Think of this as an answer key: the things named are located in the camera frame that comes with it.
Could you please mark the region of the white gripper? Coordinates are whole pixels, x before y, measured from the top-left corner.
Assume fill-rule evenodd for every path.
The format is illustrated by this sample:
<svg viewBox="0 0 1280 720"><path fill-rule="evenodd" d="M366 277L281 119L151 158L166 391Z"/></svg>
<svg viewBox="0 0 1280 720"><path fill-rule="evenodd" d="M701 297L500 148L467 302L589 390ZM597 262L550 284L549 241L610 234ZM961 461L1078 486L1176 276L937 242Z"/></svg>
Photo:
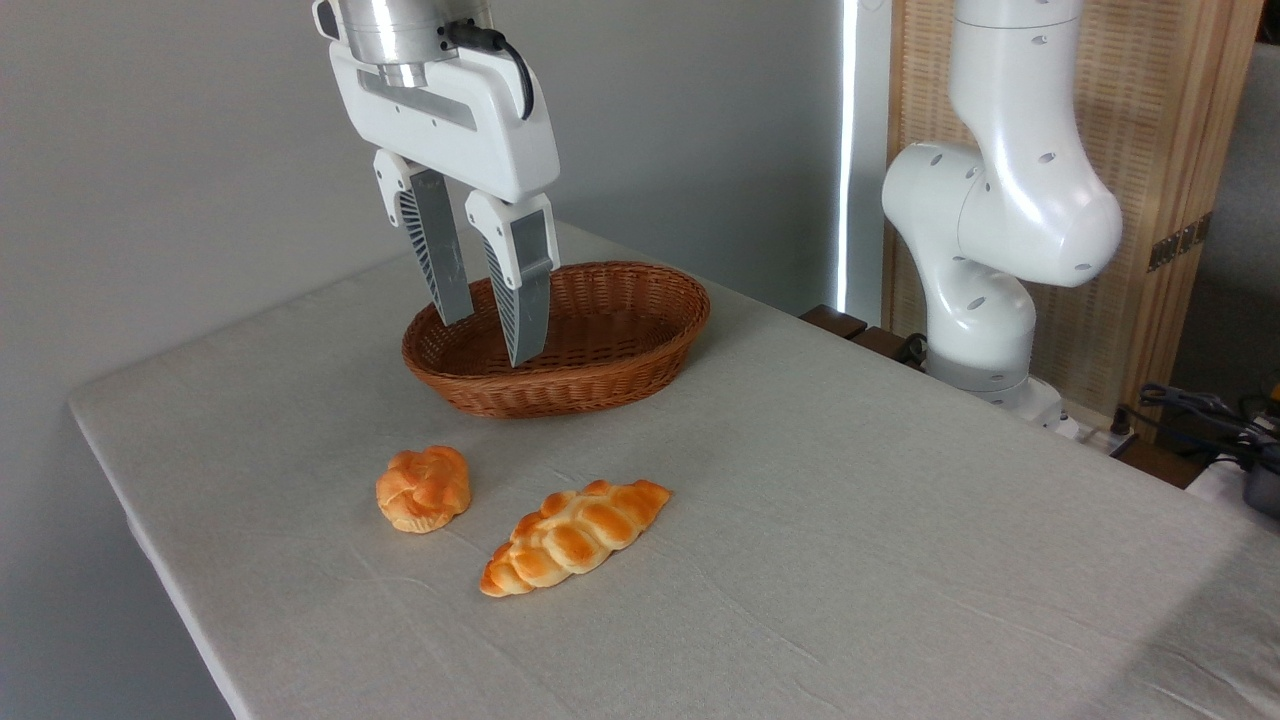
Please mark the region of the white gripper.
<svg viewBox="0 0 1280 720"><path fill-rule="evenodd" d="M448 176L479 188L465 210L484 238L509 365L541 354L550 274L561 266L550 201L540 193L561 174L541 90L522 119L521 76L504 54L461 49L428 64L417 88L389 86L344 44L332 42L329 58L356 132L385 149L372 161L385 214L410 237L442 323L474 313Z"/></svg>

